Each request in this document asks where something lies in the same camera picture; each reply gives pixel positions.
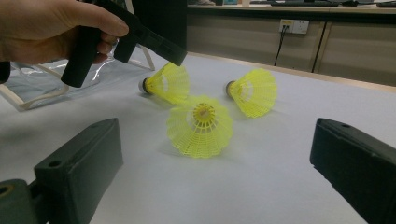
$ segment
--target white table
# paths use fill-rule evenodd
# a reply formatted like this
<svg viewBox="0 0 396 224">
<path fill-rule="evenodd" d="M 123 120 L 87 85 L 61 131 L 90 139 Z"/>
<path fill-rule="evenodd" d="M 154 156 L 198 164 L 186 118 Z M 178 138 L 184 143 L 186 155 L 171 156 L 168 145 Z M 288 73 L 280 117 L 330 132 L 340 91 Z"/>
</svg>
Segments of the white table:
<svg viewBox="0 0 396 224">
<path fill-rule="evenodd" d="M 166 63 L 154 62 L 157 68 Z M 30 183 L 33 167 L 52 151 L 87 126 L 118 118 L 125 164 L 92 224 L 365 223 L 310 164 L 315 124 L 335 119 L 396 147 L 394 89 L 273 72 L 274 109 L 247 119 L 222 88 L 257 64 L 189 55 L 184 65 L 191 94 L 217 98 L 233 118 L 233 137 L 219 156 L 192 159 L 172 147 L 165 125 L 172 106 L 139 92 L 138 81 L 152 75 L 147 72 L 30 111 L 18 112 L 0 98 L 0 180 Z"/>
</svg>

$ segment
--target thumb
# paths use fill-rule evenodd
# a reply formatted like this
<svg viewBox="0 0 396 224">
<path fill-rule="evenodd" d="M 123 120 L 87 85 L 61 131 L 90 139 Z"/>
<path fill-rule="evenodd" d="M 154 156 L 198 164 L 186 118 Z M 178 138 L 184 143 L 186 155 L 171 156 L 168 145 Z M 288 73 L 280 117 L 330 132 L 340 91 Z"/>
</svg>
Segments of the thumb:
<svg viewBox="0 0 396 224">
<path fill-rule="evenodd" d="M 129 32 L 128 25 L 119 17 L 94 4 L 73 1 L 67 11 L 74 26 L 99 28 L 114 36 L 124 36 Z"/>
</svg>

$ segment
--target hand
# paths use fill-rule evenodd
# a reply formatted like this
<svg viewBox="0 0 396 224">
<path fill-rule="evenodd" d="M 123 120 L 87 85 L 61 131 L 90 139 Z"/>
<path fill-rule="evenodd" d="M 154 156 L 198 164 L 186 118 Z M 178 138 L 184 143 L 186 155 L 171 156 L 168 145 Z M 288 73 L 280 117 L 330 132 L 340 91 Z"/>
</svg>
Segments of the hand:
<svg viewBox="0 0 396 224">
<path fill-rule="evenodd" d="M 45 63 L 68 58 L 77 26 L 102 30 L 95 63 L 107 58 L 128 26 L 102 7 L 76 0 L 1 0 L 0 62 Z"/>
</svg>

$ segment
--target shuttlecock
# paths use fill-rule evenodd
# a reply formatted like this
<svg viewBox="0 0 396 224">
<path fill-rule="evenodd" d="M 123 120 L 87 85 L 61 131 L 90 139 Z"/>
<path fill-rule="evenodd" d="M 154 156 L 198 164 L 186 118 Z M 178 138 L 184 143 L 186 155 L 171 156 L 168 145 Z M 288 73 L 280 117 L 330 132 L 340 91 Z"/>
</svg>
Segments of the shuttlecock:
<svg viewBox="0 0 396 224">
<path fill-rule="evenodd" d="M 172 108 L 166 125 L 173 146 L 194 158 L 220 154 L 233 135 L 227 108 L 205 95 L 190 96 Z"/>
<path fill-rule="evenodd" d="M 269 71 L 254 69 L 227 84 L 225 91 L 250 118 L 268 113 L 276 100 L 276 81 Z"/>
<path fill-rule="evenodd" d="M 143 93 L 157 95 L 171 104 L 178 104 L 189 94 L 189 74 L 184 66 L 167 63 L 154 76 L 140 81 L 139 89 Z"/>
</svg>

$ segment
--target electrical socket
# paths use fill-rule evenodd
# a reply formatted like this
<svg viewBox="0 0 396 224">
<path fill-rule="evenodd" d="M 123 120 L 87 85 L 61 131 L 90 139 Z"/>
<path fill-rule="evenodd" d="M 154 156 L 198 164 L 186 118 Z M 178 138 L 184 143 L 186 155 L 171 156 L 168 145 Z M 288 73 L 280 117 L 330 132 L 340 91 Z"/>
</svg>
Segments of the electrical socket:
<svg viewBox="0 0 396 224">
<path fill-rule="evenodd" d="M 305 35 L 308 31 L 309 21 L 294 21 L 292 33 L 298 35 Z"/>
<path fill-rule="evenodd" d="M 292 33 L 293 31 L 293 24 L 294 24 L 294 20 L 280 20 L 280 26 L 279 26 L 279 32 L 283 31 L 283 26 L 288 27 L 288 29 L 286 29 L 286 33 Z"/>
</svg>

